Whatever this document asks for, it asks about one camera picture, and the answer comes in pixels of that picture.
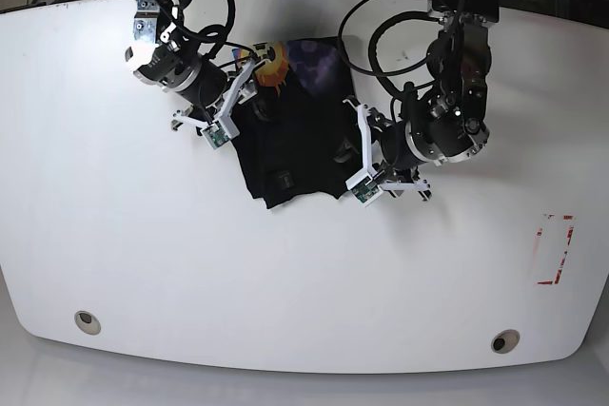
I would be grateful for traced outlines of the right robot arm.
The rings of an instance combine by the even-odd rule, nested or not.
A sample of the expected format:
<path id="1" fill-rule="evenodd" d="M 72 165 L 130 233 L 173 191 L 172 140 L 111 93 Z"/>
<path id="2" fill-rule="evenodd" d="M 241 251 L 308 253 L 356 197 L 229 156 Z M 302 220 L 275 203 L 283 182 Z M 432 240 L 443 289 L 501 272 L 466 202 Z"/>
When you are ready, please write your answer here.
<path id="1" fill-rule="evenodd" d="M 171 127 L 194 126 L 214 148 L 234 140 L 240 133 L 232 119 L 234 107 L 257 95 L 254 73 L 270 63 L 268 51 L 239 45 L 230 71 L 214 64 L 218 52 L 228 45 L 236 19 L 235 0 L 226 0 L 223 24 L 199 31 L 185 24 L 185 10 L 192 0 L 135 0 L 132 42 L 125 53 L 130 71 L 147 85 L 161 87 L 188 101 L 174 113 Z"/>

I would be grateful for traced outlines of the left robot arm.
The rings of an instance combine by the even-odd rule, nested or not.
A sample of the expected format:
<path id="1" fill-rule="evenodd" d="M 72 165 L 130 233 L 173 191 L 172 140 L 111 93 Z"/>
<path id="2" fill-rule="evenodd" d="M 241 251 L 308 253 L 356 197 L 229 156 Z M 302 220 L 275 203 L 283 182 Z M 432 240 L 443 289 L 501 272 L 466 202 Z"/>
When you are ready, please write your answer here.
<path id="1" fill-rule="evenodd" d="M 386 32 L 407 21 L 436 22 L 442 28 L 424 58 L 385 71 L 378 44 Z M 428 0 L 425 11 L 399 13 L 373 31 L 368 68 L 353 64 L 344 41 L 337 41 L 343 62 L 376 78 L 391 97 L 388 116 L 356 98 L 347 101 L 357 116 L 362 167 L 345 184 L 360 203 L 409 190 L 428 201 L 432 193 L 419 174 L 421 165 L 464 162 L 486 146 L 486 77 L 492 66 L 488 30 L 498 21 L 499 0 Z"/>

